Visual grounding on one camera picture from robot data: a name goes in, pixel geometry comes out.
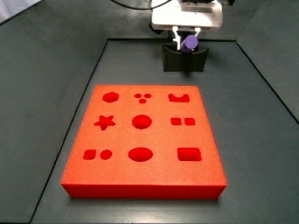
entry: purple object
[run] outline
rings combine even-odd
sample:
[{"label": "purple object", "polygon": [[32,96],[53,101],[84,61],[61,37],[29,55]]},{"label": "purple object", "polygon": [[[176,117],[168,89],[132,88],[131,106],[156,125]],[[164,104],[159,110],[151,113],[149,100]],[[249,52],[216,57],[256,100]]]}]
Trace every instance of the purple object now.
[{"label": "purple object", "polygon": [[199,40],[193,35],[189,35],[181,42],[181,52],[188,53],[199,45]]}]

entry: orange foam block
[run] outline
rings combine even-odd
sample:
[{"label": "orange foam block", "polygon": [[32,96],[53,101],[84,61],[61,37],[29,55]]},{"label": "orange foam block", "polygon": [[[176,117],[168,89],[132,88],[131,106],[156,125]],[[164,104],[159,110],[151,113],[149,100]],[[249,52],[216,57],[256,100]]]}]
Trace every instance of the orange foam block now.
[{"label": "orange foam block", "polygon": [[227,179],[199,89],[96,86],[60,184],[72,198],[215,200]]}]

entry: circular hole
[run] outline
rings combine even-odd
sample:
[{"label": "circular hole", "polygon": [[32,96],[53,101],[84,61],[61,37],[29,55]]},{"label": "circular hole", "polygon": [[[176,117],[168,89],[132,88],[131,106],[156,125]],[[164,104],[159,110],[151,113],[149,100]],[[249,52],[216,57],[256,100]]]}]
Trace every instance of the circular hole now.
[{"label": "circular hole", "polygon": [[152,119],[148,115],[137,115],[132,120],[133,126],[143,130],[147,129],[152,124]]},{"label": "circular hole", "polygon": [[149,94],[145,94],[144,95],[144,98],[151,98],[152,96]]},{"label": "circular hole", "polygon": [[140,103],[145,103],[145,99],[139,100]]},{"label": "circular hole", "polygon": [[108,160],[111,159],[112,157],[112,151],[111,150],[103,150],[100,152],[100,158],[104,159],[104,160]]},{"label": "circular hole", "polygon": [[136,162],[144,162],[148,159],[151,159],[153,156],[153,153],[151,150],[148,150],[144,147],[137,147],[133,148],[129,152],[128,152],[128,157],[135,160]]}]

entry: gray table surface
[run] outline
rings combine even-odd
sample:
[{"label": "gray table surface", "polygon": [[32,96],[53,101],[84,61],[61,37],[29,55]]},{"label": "gray table surface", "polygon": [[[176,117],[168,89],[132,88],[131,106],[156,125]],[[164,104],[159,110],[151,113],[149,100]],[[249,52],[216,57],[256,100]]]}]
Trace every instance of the gray table surface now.
[{"label": "gray table surface", "polygon": [[[233,42],[209,48],[203,73],[164,73],[161,40],[108,41],[33,223],[297,223],[299,126]],[[215,200],[71,199],[61,173],[97,84],[200,87],[228,187]]]},{"label": "gray table surface", "polygon": [[297,8],[297,1],[267,0],[237,43],[299,121]]}]

